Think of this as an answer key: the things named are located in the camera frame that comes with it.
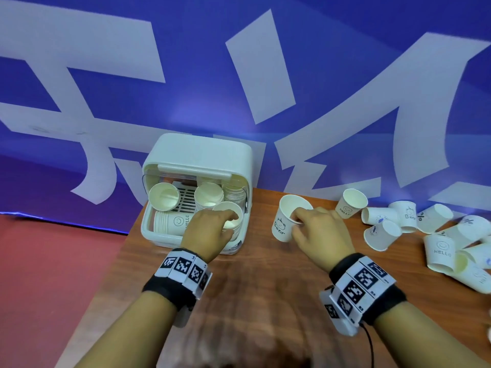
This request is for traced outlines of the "person's left hand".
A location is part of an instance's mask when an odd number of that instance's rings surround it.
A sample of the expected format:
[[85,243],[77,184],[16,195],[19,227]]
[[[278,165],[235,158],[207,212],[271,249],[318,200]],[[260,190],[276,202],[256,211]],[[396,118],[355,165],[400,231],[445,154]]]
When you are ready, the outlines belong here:
[[190,221],[181,241],[181,248],[196,253],[203,261],[210,263],[224,249],[227,243],[220,243],[220,230],[228,220],[238,216],[232,210],[200,210]]

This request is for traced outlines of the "white plastic cup storage box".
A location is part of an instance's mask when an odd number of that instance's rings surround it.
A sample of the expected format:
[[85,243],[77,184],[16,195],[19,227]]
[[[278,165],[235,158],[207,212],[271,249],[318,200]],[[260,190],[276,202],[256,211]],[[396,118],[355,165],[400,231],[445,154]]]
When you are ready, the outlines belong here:
[[[222,250],[223,255],[236,254],[247,233],[252,204],[253,153],[249,145],[218,138],[167,133],[162,135],[148,154],[142,168],[145,192],[157,183],[181,181],[185,185],[200,186],[211,182],[242,186],[247,189],[247,200],[241,206],[244,212],[242,227],[235,241]],[[154,232],[156,211],[149,201],[141,223],[141,234],[160,247],[175,248],[182,236]]]

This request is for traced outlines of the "white smiley print paper cup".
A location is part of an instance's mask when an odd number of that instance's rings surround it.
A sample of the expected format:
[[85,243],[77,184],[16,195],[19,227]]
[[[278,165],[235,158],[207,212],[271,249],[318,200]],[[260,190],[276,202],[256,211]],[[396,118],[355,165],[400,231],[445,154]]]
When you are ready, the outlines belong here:
[[183,236],[193,216],[193,212],[156,211],[153,231],[157,234]]

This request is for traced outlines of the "blue and white banner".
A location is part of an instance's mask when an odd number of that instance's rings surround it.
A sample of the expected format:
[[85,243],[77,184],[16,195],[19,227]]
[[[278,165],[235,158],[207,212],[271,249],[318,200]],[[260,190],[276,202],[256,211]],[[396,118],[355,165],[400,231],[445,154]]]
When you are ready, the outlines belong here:
[[491,0],[0,0],[0,214],[126,233],[165,133],[491,218]]

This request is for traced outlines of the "pile of printed paper cups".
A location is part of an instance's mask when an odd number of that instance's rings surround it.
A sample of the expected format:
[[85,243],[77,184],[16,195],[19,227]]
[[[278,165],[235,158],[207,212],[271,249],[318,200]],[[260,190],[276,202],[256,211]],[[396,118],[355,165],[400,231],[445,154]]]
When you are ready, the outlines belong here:
[[490,259],[484,245],[466,249],[470,244],[491,234],[491,222],[483,217],[468,215],[450,228],[437,232],[453,218],[453,212],[443,204],[434,204],[417,212],[412,201],[399,200],[386,208],[370,208],[368,198],[354,188],[345,189],[335,209],[342,218],[360,211],[361,220],[369,225],[363,233],[365,243],[374,251],[386,251],[403,234],[417,231],[423,237],[426,265],[482,294],[491,295],[491,273],[478,259]]

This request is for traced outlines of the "black wristband with marker tags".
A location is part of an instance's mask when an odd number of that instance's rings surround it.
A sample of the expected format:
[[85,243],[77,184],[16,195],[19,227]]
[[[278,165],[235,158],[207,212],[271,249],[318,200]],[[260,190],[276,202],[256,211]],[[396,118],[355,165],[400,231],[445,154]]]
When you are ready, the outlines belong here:
[[212,278],[208,264],[196,253],[175,248],[143,286],[142,292],[154,292],[172,303],[177,311],[193,309]]
[[358,328],[362,322],[373,325],[379,316],[407,301],[395,278],[360,253],[341,260],[329,277],[334,286],[330,299]]

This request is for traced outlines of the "white slotted drain rack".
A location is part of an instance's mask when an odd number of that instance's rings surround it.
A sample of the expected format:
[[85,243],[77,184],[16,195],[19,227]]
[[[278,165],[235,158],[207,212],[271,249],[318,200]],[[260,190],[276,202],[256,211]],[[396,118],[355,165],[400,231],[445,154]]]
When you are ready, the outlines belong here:
[[185,185],[181,181],[174,181],[172,185],[174,185],[180,193],[180,201],[172,211],[196,213],[197,208],[194,198],[194,192],[197,189],[197,186]]

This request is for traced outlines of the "short stack of white cups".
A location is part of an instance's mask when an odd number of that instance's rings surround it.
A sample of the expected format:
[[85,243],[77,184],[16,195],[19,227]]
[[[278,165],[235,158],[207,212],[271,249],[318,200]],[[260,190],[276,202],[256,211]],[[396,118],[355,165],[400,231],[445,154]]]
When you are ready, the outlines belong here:
[[222,189],[225,202],[232,202],[239,206],[245,205],[247,200],[247,189],[245,187],[223,183]]
[[194,192],[196,211],[211,210],[224,201],[224,191],[218,184],[206,182]]

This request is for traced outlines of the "person's left forearm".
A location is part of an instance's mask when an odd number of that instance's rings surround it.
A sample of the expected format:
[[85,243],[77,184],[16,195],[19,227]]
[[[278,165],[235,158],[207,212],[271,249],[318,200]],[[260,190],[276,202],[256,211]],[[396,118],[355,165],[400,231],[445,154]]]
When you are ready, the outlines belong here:
[[167,298],[143,292],[74,368],[156,368],[177,313]]

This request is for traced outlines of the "person's right hand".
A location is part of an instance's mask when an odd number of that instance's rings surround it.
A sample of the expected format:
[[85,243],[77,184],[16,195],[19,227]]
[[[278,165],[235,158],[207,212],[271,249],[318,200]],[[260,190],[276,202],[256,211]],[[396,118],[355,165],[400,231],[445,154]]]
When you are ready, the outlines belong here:
[[303,223],[308,237],[306,246],[298,246],[325,272],[330,272],[344,258],[356,252],[344,220],[334,210],[297,208],[292,219]]

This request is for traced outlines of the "person's right forearm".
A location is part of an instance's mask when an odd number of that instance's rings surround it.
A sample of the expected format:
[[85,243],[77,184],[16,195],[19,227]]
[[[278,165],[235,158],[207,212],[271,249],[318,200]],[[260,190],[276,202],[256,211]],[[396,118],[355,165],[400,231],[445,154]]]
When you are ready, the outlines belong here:
[[388,309],[373,304],[363,315],[399,368],[491,368],[408,301]]

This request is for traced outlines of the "white cup with animal drawing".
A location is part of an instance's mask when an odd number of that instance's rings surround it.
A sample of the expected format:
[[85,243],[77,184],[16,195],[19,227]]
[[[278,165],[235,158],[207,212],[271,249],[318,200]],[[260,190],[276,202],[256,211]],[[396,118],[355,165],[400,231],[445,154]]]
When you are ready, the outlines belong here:
[[289,242],[292,240],[292,228],[303,225],[302,222],[291,218],[293,212],[297,208],[305,210],[314,209],[309,201],[297,195],[284,195],[280,201],[278,210],[273,222],[273,236],[281,242]]

